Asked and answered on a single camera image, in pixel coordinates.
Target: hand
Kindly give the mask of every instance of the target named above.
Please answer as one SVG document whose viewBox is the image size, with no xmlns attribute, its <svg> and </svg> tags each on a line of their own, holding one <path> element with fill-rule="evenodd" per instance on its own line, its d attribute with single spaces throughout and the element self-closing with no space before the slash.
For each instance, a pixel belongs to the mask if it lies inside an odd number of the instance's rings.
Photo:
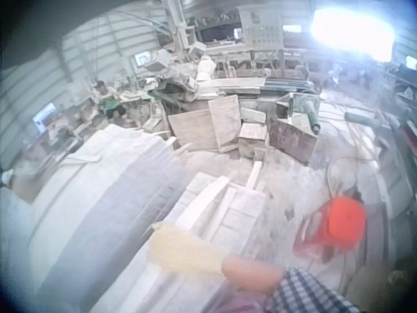
<svg viewBox="0 0 417 313">
<path fill-rule="evenodd" d="M 193 275 L 223 275 L 227 252 L 208 241 L 169 224 L 154 225 L 148 260 L 165 271 Z"/>
</svg>

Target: stack of stone slabs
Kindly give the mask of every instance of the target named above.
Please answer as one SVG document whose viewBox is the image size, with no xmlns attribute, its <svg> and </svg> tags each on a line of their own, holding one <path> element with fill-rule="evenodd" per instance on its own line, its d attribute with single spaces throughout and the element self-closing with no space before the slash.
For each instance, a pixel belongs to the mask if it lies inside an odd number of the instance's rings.
<svg viewBox="0 0 417 313">
<path fill-rule="evenodd" d="M 187 206 L 215 180 L 213 176 L 198 173 L 164 222 L 174 224 Z M 262 192 L 233 183 L 229 183 L 229 187 L 235 188 L 236 194 L 223 220 L 216 226 L 211 242 L 237 254 L 248 255 L 262 221 L 266 196 Z M 192 228 L 193 233 L 202 234 L 207 228 L 213 227 L 210 221 L 221 200 L 221 197 L 216 198 L 212 209 L 201 214 L 196 222 L 197 227 Z M 164 273 L 150 290 L 144 290 L 140 282 L 148 274 L 147 245 L 145 243 L 135 255 L 129 266 L 91 310 L 92 313 L 205 312 L 213 307 L 213 302 L 221 299 L 223 290 L 228 287 L 222 278 L 188 280 Z"/>
<path fill-rule="evenodd" d="M 43 312 L 88 312 L 181 194 L 184 172 L 158 137 L 114 125 L 64 160 L 34 202 L 29 244 Z"/>
</svg>

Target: light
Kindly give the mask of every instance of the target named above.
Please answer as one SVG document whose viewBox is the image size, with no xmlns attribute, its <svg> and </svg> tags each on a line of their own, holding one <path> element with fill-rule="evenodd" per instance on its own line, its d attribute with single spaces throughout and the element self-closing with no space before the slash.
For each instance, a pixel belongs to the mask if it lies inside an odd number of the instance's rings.
<svg viewBox="0 0 417 313">
<path fill-rule="evenodd" d="M 282 25 L 282 29 L 289 33 L 301 33 L 301 25 Z"/>
<path fill-rule="evenodd" d="M 241 39 L 242 38 L 242 29 L 241 28 L 235 28 L 233 30 L 233 33 L 235 35 L 235 39 Z"/>
<path fill-rule="evenodd" d="M 311 32 L 331 48 L 367 53 L 379 62 L 391 61 L 395 32 L 374 16 L 338 8 L 317 10 Z"/>
<path fill-rule="evenodd" d="M 417 59 L 408 56 L 405 58 L 405 65 L 412 70 L 417 70 Z"/>
</svg>

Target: concrete floor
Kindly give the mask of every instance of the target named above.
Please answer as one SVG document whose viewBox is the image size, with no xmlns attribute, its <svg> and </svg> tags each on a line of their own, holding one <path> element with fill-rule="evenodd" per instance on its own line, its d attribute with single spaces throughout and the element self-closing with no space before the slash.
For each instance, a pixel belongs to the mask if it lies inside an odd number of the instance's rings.
<svg viewBox="0 0 417 313">
<path fill-rule="evenodd" d="M 344 103 L 346 106 L 364 107 L 359 101 L 335 91 L 324 91 L 326 99 Z M 359 109 L 348 109 L 359 113 Z M 356 271 L 357 255 L 351 254 L 345 262 L 344 257 L 334 258 L 326 265 L 318 261 L 298 258 L 293 254 L 293 243 L 302 219 L 320 208 L 330 199 L 326 180 L 326 167 L 334 158 L 345 156 L 369 157 L 367 152 L 358 150 L 351 138 L 343 119 L 344 109 L 322 102 L 320 114 L 321 133 L 310 159 L 308 167 L 295 161 L 289 155 L 274 148 L 268 149 L 266 160 L 258 178 L 264 180 L 267 194 L 267 208 L 263 225 L 258 234 L 258 258 L 286 267 L 309 269 L 322 283 L 337 290 L 341 284 L 342 272 Z M 358 127 L 359 132 L 373 136 L 370 128 Z M 367 137 L 363 137 L 367 146 L 376 153 L 376 148 Z M 207 151 L 187 153 L 182 162 L 188 169 L 190 180 L 199 171 L 213 175 L 228 176 L 232 182 L 245 185 L 252 170 L 253 161 L 238 159 L 236 153 L 222 154 Z M 341 182 L 341 191 L 354 185 L 358 173 L 358 188 L 365 203 L 380 202 L 380 194 L 375 178 L 378 167 L 376 162 L 361 163 L 356 159 L 341 159 L 332 168 L 332 183 Z"/>
</svg>

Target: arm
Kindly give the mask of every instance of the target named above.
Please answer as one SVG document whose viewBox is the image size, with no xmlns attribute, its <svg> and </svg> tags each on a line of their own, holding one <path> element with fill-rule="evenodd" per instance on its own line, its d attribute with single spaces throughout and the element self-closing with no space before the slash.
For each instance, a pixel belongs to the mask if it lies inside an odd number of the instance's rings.
<svg viewBox="0 0 417 313">
<path fill-rule="evenodd" d="M 270 293 L 285 278 L 283 267 L 232 254 L 225 257 L 222 272 L 228 281 L 260 293 Z"/>
<path fill-rule="evenodd" d="M 120 94 L 117 92 L 116 89 L 114 89 L 113 87 L 107 87 L 107 90 L 115 97 L 115 99 L 120 100 Z"/>
</svg>

